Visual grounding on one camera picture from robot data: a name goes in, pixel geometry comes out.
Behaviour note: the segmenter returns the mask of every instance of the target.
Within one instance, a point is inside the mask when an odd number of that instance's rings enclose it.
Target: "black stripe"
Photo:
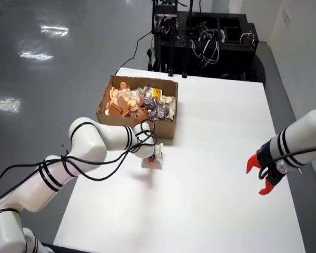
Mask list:
[[[69,169],[68,169],[68,167],[67,167],[67,163],[66,163],[64,160],[62,160],[62,164],[63,164],[63,167],[64,167],[65,171],[68,173],[68,175],[71,176],[72,178],[74,178],[75,175],[73,175],[73,174],[69,171]]]
[[[25,241],[25,244],[26,244],[26,250],[25,250],[25,253],[27,253],[28,251],[28,245],[27,245],[27,242]]]
[[[136,153],[139,149],[141,148],[141,146],[139,145],[137,148],[135,148],[133,151],[131,151],[131,153]]]
[[[74,136],[74,133],[82,126],[84,125],[94,125],[93,123],[91,122],[83,122],[81,124],[79,124],[77,127],[75,127],[74,131],[72,132],[72,135],[70,136],[70,142],[72,142],[72,139],[73,139],[73,136]]]
[[[59,183],[54,177],[53,175],[50,173],[47,164],[44,162],[43,163],[43,167],[44,167],[44,171],[47,173],[48,177],[52,180],[52,182],[58,186],[58,187],[62,187],[63,184]]]
[[[278,148],[279,148],[279,151],[280,151],[280,155],[284,155],[284,153],[283,153],[283,151],[282,151],[282,147],[281,147],[281,141],[280,141],[280,136],[281,136],[281,134],[283,133],[283,131],[282,131],[281,133],[279,133],[279,135],[278,135]],[[299,167],[297,167],[297,166],[291,164],[291,162],[288,161],[287,158],[283,158],[283,159],[284,159],[284,161],[285,161],[289,166],[294,167],[294,168],[299,168]]]
[[[0,213],[2,213],[2,212],[15,212],[18,215],[20,215],[19,211],[14,209],[14,208],[3,208],[3,209],[0,209]]]
[[[126,150],[126,149],[127,149],[127,146],[129,146],[129,141],[130,141],[130,139],[129,139],[129,130],[127,129],[126,126],[124,126],[124,127],[125,127],[126,134],[127,134],[127,143],[126,143],[126,147],[125,147],[125,149],[124,149],[124,150]]]
[[[132,147],[132,130],[130,127],[127,126],[127,128],[129,129],[129,134],[130,134],[130,143],[129,143],[129,148]]]
[[[283,142],[285,151],[287,152],[287,154],[289,154],[289,153],[290,153],[290,150],[289,150],[288,145],[287,145],[287,142],[286,142],[286,140],[285,140],[285,132],[286,132],[286,130],[287,130],[287,128],[285,128],[285,129],[283,130],[283,133],[282,133],[282,142]],[[304,164],[303,164],[303,163],[300,163],[298,160],[296,160],[295,157],[290,156],[289,158],[290,158],[294,163],[298,164],[299,166],[304,166]]]
[[[51,183],[48,182],[48,180],[46,179],[46,176],[44,176],[43,170],[39,169],[40,175],[43,179],[43,181],[46,183],[46,185],[53,191],[58,192],[58,189],[56,189],[55,187],[53,187],[53,185]]]
[[[35,240],[35,242],[34,242],[34,249],[33,249],[33,253],[37,253],[37,246],[38,246],[38,242],[37,242],[37,239],[36,239],[36,236],[35,236],[35,234],[33,233],[33,235],[34,235],[34,240]]]

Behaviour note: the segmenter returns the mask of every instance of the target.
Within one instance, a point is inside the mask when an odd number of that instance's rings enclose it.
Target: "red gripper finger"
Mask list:
[[[267,195],[269,192],[271,192],[274,189],[274,186],[269,183],[269,181],[266,179],[265,180],[265,188],[261,189],[259,191],[260,195]]]
[[[247,162],[247,174],[251,171],[253,167],[258,167],[261,169],[261,165],[258,161],[258,156],[257,154],[253,155]]]

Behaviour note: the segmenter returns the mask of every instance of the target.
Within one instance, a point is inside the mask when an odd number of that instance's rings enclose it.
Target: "black metal frame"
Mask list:
[[[252,64],[255,57],[256,49],[258,46],[258,35],[255,26],[248,23],[246,15],[244,14],[226,14],[226,13],[193,13],[192,6],[193,0],[190,1],[191,6],[188,12],[177,12],[177,17],[173,18],[173,28],[168,35],[162,34],[155,30],[154,22],[156,18],[155,4],[158,0],[153,0],[152,8],[152,33],[155,35],[155,57],[161,66],[161,72],[168,72],[169,76],[173,76],[173,72],[181,74],[182,77],[187,77],[189,71],[192,75],[219,77],[224,74],[232,75],[245,75],[247,80],[251,79]],[[215,23],[216,28],[225,30],[226,35],[230,34],[235,27],[230,27],[230,22],[238,24],[238,29],[241,30],[240,35],[243,33],[252,32],[255,36],[254,44],[251,40],[244,37],[242,43],[239,41],[229,40],[221,43],[219,40],[220,60],[216,65],[207,66],[206,70],[197,69],[194,64],[194,55],[190,55],[190,30],[187,27],[194,26],[196,20],[210,20]],[[205,42],[195,42],[198,48],[204,48]],[[215,50],[215,43],[210,42],[208,45],[208,53]]]

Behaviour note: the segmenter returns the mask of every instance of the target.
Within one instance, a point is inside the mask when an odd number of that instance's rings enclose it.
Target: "black cable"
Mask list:
[[[0,174],[0,180],[11,169],[18,168],[18,167],[36,167],[42,164],[43,164],[43,161],[38,162],[38,163],[32,163],[32,164],[15,164],[15,165],[9,166]]]
[[[123,67],[126,63],[128,63],[129,61],[133,60],[136,56],[137,53],[137,49],[138,49],[138,42],[141,41],[142,39],[144,39],[146,36],[148,36],[152,31],[148,32],[147,34],[145,34],[143,37],[141,37],[139,40],[137,40],[137,45],[136,45],[136,50],[135,53],[133,54],[133,57],[128,59],[126,62],[124,62],[116,71],[115,75],[117,75],[118,71],[120,70],[121,67]]]
[[[288,153],[288,154],[284,154],[284,155],[281,155],[279,157],[276,157],[275,159],[273,159],[271,162],[269,162],[268,164],[266,164],[263,168],[260,169],[259,171],[259,179],[262,180],[264,179],[268,174],[269,174],[269,169],[267,169],[267,171],[265,171],[263,173],[263,171],[271,164],[277,162],[277,161],[280,161],[284,158],[287,158],[287,157],[291,157],[293,155],[297,155],[297,154],[305,154],[305,153],[310,153],[310,152],[314,152],[316,151],[316,147],[312,147],[312,148],[306,148],[306,149],[301,149],[301,150],[298,150],[298,151],[294,151],[294,152],[291,152],[291,153]]]
[[[151,134],[147,134],[148,130],[143,130],[143,127],[142,127],[142,124],[146,121],[151,121],[152,124],[153,124],[153,130],[151,132]],[[112,160],[112,161],[108,161],[108,162],[93,162],[93,161],[87,161],[87,160],[83,160],[83,159],[80,159],[80,158],[77,158],[77,157],[73,157],[73,156],[66,156],[66,155],[62,155],[60,159],[52,159],[52,160],[47,160],[47,161],[42,161],[42,162],[38,162],[38,163],[34,163],[34,164],[16,164],[16,165],[12,165],[12,166],[9,166],[8,168],[6,168],[4,170],[3,173],[1,173],[0,175],[0,179],[3,177],[3,175],[9,171],[10,169],[12,168],[17,168],[17,167],[34,167],[34,166],[38,166],[38,168],[36,170],[34,170],[31,174],[29,174],[25,179],[23,179],[20,183],[16,184],[15,186],[11,187],[9,190],[7,190],[5,193],[3,193],[1,196],[0,196],[0,200],[2,198],[4,198],[5,196],[7,196],[9,193],[11,193],[12,191],[14,191],[15,189],[17,189],[19,186],[21,186],[23,183],[25,183],[28,179],[30,179],[33,175],[35,175],[36,173],[38,173],[42,168],[44,168],[45,166],[48,166],[48,165],[51,165],[51,164],[54,164],[54,163],[57,163],[57,162],[63,162],[64,164],[65,163],[70,163],[80,174],[82,174],[84,177],[90,179],[90,180],[93,180],[93,181],[103,181],[103,180],[106,180],[108,179],[109,177],[111,177],[114,173],[116,173],[116,171],[120,168],[120,166],[122,165],[124,159],[126,158],[126,156],[128,155],[129,152],[133,152],[133,151],[138,151],[138,149],[141,147],[141,146],[155,146],[156,145],[156,142],[157,142],[157,139],[155,139],[155,142],[153,144],[148,144],[148,143],[144,143],[145,141],[147,141],[150,137],[152,136],[155,136],[155,124],[153,122],[153,120],[143,120],[140,124],[141,126],[141,132],[139,132],[138,134],[141,134],[141,133],[145,133],[146,135],[146,138],[142,141],[139,141],[137,144],[133,145],[132,147],[128,148],[126,151],[124,151],[117,159],[115,160]],[[120,163],[118,164],[118,166],[116,167],[116,169],[111,172],[109,175],[103,177],[103,178],[93,178],[93,177],[90,177],[88,176],[84,171],[82,171],[73,161],[69,160],[69,159],[73,159],[73,160],[77,160],[77,161],[80,161],[80,162],[83,162],[83,163],[87,163],[87,164],[94,164],[94,165],[104,165],[104,164],[110,164],[110,163],[114,163],[116,161],[118,161],[122,156],[123,159],[120,161]]]
[[[187,5],[186,5],[186,4],[182,4],[182,3],[180,3],[179,1],[178,1],[178,3],[179,3],[181,6],[184,6],[184,7],[187,8]]]
[[[47,165],[54,164],[55,162],[59,162],[60,159],[53,159],[53,160],[48,160]],[[43,165],[39,166],[36,170],[34,170],[31,174],[29,174],[25,179],[23,179],[20,183],[16,184],[15,186],[11,187],[9,190],[7,190],[4,194],[0,195],[0,200],[4,197],[6,197],[8,194],[10,194],[12,191],[17,189],[19,186],[21,186],[23,183],[25,183],[29,178],[31,178],[33,175],[38,173],[40,169],[43,168]]]

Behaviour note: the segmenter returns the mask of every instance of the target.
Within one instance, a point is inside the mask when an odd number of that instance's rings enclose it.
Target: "electrical outlet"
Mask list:
[[[288,28],[288,26],[290,25],[290,22],[291,22],[291,16],[289,15],[288,12],[287,12],[287,14],[288,14],[288,16],[287,16],[287,18],[286,18],[286,20],[285,20],[285,25],[286,25],[287,28]]]

